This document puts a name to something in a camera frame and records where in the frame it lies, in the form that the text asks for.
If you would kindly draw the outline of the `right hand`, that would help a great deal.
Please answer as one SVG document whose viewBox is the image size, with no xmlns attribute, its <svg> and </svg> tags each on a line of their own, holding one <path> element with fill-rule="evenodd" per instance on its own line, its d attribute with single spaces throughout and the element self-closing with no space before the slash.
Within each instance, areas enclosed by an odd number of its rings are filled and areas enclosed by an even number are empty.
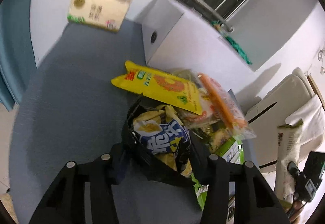
<svg viewBox="0 0 325 224">
<path fill-rule="evenodd" d="M 299 200 L 296 200 L 293 202 L 292 208 L 294 209 L 294 212 L 289 217 L 290 223 L 299 223 L 300 222 L 300 219 L 301 219 L 300 215 L 301 215 L 301 212 L 303 212 L 303 208 L 305 207 L 306 204 L 307 204 L 307 202 L 299 201 Z"/>
</svg>

